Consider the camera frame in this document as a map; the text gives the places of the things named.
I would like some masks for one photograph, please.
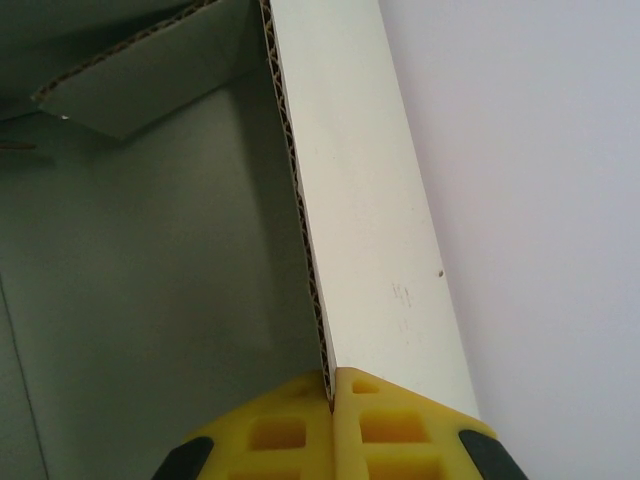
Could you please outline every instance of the corrugated cardboard edge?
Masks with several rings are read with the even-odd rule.
[[[86,62],[81,63],[79,65],[77,65],[75,68],[69,70],[66,73],[63,73],[62,75],[60,75],[59,77],[54,78],[53,80],[51,80],[49,83],[47,83],[44,87],[42,87],[40,90],[38,90],[32,97],[32,100],[37,102],[37,103],[42,103],[46,100],[46,98],[49,96],[49,94],[51,94],[51,92],[53,90],[55,90],[55,88],[60,85],[62,82],[68,80],[71,77],[74,77],[76,75],[78,75],[79,73],[82,73],[84,70],[87,70],[91,67],[93,67],[94,65],[97,65],[100,62],[103,62],[104,60],[106,60],[107,58],[122,52],[123,50],[129,48],[130,46],[132,46],[133,44],[139,42],[140,40],[147,38],[161,30],[164,30],[167,27],[170,27],[171,25],[181,22],[182,20],[184,20],[185,18],[193,15],[194,13],[198,12],[200,9],[211,5],[212,3],[216,3],[218,0],[198,0],[193,2],[191,5],[189,5],[187,8],[185,8],[184,10],[180,11],[179,13],[177,13],[176,15],[174,15],[171,18],[168,18],[167,20],[164,20],[162,22],[156,23],[155,25],[147,28],[146,30],[142,30],[138,33],[136,33],[135,35],[127,38],[126,40],[123,40],[122,42],[114,45],[113,47],[109,48],[108,50],[105,50],[104,52],[88,59]]]
[[[313,301],[313,310],[316,319],[316,327],[318,330],[318,339],[320,341],[320,356],[322,360],[322,371],[324,376],[324,385],[327,392],[329,405],[333,410],[333,398],[335,395],[335,370],[336,359],[331,344],[331,334],[329,325],[325,321],[325,307],[322,299],[322,290],[316,277],[316,262],[313,255],[311,233],[307,221],[307,211],[302,194],[302,184],[298,174],[298,157],[296,154],[295,140],[293,137],[293,128],[289,118],[289,109],[287,107],[286,88],[282,78],[282,70],[280,65],[280,56],[278,54],[278,42],[276,32],[273,25],[273,17],[271,14],[271,2],[269,0],[260,0],[260,11],[262,12],[262,24],[266,39],[267,54],[269,67],[271,69],[271,77],[273,79],[273,87],[278,103],[278,111],[280,112],[280,120],[284,130],[287,150],[289,153],[289,161],[291,165],[291,174],[293,178],[294,189],[296,193],[296,202],[298,205],[298,219],[300,222],[300,230],[302,232],[302,240],[304,243],[305,255],[307,260],[307,272],[309,274],[309,293]]]

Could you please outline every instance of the black rubber tip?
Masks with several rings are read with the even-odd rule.
[[[151,480],[196,480],[213,450],[213,440],[197,437],[174,448]]]
[[[474,430],[458,433],[483,480],[527,480],[527,476],[495,438]]]

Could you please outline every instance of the cardboard flap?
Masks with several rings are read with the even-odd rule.
[[[34,99],[47,113],[126,137],[259,64],[252,5],[190,6],[52,81]]]

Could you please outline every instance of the cardboard box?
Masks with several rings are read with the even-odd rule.
[[[34,98],[0,270],[49,478],[315,367],[477,416],[377,2],[199,2]]]

